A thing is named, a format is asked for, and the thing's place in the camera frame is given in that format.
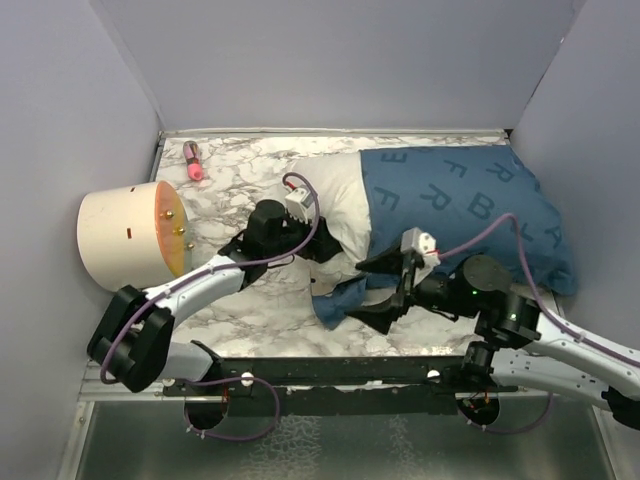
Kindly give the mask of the white pillow with red logo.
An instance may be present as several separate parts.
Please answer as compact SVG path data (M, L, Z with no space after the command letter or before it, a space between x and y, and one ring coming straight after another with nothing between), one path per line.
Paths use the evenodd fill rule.
M314 299L369 303L383 297L382 281L368 281L355 265L401 235L398 185L407 160L401 149L365 150L303 158L288 168L314 187L329 236L341 248L326 262L308 262Z

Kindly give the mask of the blue lettered pillowcase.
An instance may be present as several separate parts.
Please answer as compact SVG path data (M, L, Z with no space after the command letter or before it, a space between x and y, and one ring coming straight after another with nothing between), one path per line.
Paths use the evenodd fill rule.
M563 296L576 293L577 275L560 213L542 193L535 175L510 147L386 149L401 149L408 157L398 185L401 235L418 227L436 239L440 251L448 252L479 235L501 215L510 213L518 222L499 226L476 243L472 252L492 256L516 282L523 283L525 276L516 246L521 242L536 284ZM368 281L381 280L384 288L398 282L389 275L363 277ZM336 328L348 310L362 303L316 300L312 295L313 311L329 329Z

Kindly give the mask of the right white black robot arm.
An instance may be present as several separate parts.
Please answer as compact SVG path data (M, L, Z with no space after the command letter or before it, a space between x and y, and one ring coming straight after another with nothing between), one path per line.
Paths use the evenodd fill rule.
M414 253L395 255L392 264L401 273L396 291L381 303L349 310L349 316L383 335L412 307L450 321L473 319L477 340L432 382L458 393L546 391L582 399L626 427L639 427L638 354L624 360L621 346L606 341L597 347L542 303L513 291L509 272L489 256L473 255L451 275L431 273L417 281L421 263Z

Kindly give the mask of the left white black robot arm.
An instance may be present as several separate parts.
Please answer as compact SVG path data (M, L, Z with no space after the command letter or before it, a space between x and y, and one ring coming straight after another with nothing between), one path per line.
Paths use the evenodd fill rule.
M185 380L206 395L220 385L219 357L203 344L172 340L174 329L215 301L240 292L271 263L299 256L323 263L342 252L319 217L299 221L276 200L259 202L246 228L203 266L163 285L131 285L111 299L88 346L101 379L138 393L160 380Z

